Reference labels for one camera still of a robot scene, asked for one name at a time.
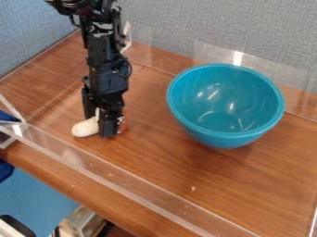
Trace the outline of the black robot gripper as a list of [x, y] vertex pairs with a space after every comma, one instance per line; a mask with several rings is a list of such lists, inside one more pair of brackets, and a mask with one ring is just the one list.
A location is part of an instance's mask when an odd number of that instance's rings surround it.
[[133, 67], [126, 56], [111, 60], [87, 57], [90, 74], [83, 78], [82, 103], [86, 119], [98, 108], [99, 136], [110, 138], [122, 133], [126, 125], [123, 94], [129, 90]]

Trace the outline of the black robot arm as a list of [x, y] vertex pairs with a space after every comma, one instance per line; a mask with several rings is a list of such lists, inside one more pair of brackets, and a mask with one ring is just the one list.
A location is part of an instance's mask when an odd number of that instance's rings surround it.
[[126, 34], [118, 0], [44, 0], [70, 17], [81, 29], [90, 74], [82, 78], [82, 103], [86, 119], [97, 119], [102, 138], [117, 135], [125, 124], [125, 98], [133, 67], [122, 54]]

